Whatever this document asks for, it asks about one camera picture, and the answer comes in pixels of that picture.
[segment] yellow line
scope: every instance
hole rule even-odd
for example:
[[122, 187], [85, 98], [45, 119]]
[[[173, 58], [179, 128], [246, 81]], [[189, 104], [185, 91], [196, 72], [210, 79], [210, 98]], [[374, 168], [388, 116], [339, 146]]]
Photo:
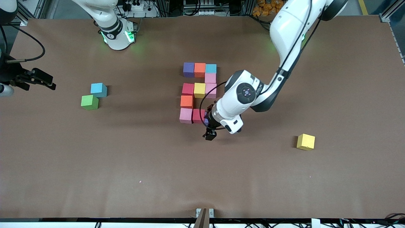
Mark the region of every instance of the yellow line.
[[366, 4], [364, 4], [364, 0], [358, 0], [358, 3], [360, 5], [361, 12], [363, 13], [363, 15], [368, 15], [369, 13], [367, 12], [367, 8], [366, 8]]

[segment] orange cube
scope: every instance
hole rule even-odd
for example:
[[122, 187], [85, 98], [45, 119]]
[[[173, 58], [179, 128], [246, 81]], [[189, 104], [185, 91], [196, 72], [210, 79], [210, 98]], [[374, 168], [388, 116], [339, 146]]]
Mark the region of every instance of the orange cube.
[[194, 63], [194, 77], [205, 76], [205, 63]]
[[193, 96], [183, 95], [180, 98], [180, 107], [182, 108], [193, 108], [194, 107]]

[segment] yellow cube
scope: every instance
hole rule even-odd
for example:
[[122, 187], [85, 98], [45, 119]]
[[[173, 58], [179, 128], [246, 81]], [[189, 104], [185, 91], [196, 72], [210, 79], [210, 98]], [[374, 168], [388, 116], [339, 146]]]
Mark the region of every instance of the yellow cube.
[[204, 98], [205, 96], [205, 83], [194, 83], [194, 97]]
[[313, 150], [315, 145], [315, 136], [302, 134], [298, 136], [297, 148], [310, 151]]

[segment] brown table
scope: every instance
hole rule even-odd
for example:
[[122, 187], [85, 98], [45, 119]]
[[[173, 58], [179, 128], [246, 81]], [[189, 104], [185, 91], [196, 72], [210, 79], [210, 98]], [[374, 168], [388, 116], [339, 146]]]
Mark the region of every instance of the brown table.
[[[32, 20], [45, 56], [23, 64], [56, 91], [0, 99], [0, 217], [381, 218], [405, 211], [405, 68], [378, 16], [322, 22], [274, 106], [248, 110], [242, 133], [205, 141], [180, 124], [182, 64], [217, 63], [265, 82], [278, 54], [246, 17], [145, 19], [136, 44], [113, 51], [91, 20]], [[36, 56], [24, 34], [15, 58]], [[109, 96], [80, 107], [90, 84]], [[205, 102], [208, 106], [212, 100]], [[315, 149], [294, 148], [316, 136]]]

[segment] green light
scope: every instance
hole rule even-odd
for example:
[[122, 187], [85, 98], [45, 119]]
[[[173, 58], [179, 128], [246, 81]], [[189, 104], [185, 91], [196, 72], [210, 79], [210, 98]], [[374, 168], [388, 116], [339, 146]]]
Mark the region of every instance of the green light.
[[134, 42], [134, 34], [132, 33], [132, 32], [127, 32], [127, 31], [125, 31], [125, 35], [127, 36], [127, 38], [128, 38], [128, 41], [129, 42]]
[[104, 38], [104, 43], [107, 43], [107, 40], [105, 39], [104, 34], [101, 32], [102, 37]]

